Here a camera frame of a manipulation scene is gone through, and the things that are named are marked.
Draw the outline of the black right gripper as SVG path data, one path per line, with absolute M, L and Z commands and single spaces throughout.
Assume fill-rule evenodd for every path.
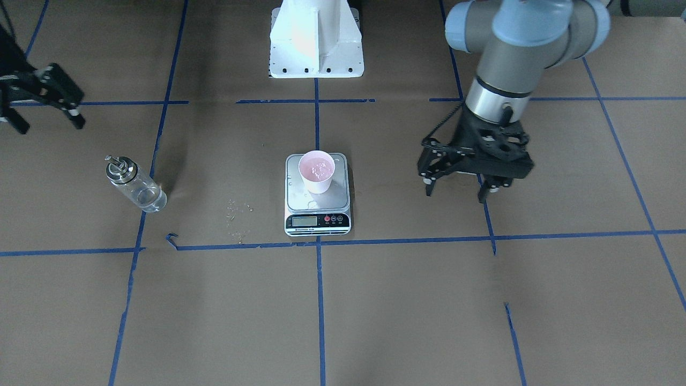
M 21 135 L 26 135 L 30 124 L 11 107 L 13 102 L 37 102 L 61 110 L 71 124 L 81 130 L 86 123 L 79 110 L 84 91 L 57 63 L 38 69 L 26 59 L 25 52 L 16 42 L 14 27 L 1 27 L 1 118 L 10 123 Z

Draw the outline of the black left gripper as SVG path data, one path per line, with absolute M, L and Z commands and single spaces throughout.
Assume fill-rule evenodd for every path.
M 434 135 L 455 115 L 459 117 L 452 139 L 439 142 Z M 495 123 L 464 105 L 453 108 L 421 140 L 418 174 L 426 185 L 426 196 L 431 196 L 436 181 L 448 174 L 482 174 L 478 202 L 485 204 L 491 193 L 508 188 L 510 179 L 526 178 L 535 165 L 526 149 L 530 137 L 521 122 L 505 122 L 512 117 L 511 107 L 502 108 Z

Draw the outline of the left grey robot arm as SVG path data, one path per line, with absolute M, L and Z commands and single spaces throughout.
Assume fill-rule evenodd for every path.
M 546 69 L 583 58 L 607 38 L 602 1 L 469 1 L 444 22 L 449 47 L 480 54 L 465 100 L 424 139 L 417 173 L 433 193 L 453 173 L 482 178 L 478 201 L 534 168 L 521 122 Z

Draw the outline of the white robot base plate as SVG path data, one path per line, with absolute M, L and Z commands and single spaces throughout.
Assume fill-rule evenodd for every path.
M 354 1 L 283 1 L 271 12 L 272 78 L 357 78 L 365 71 Z

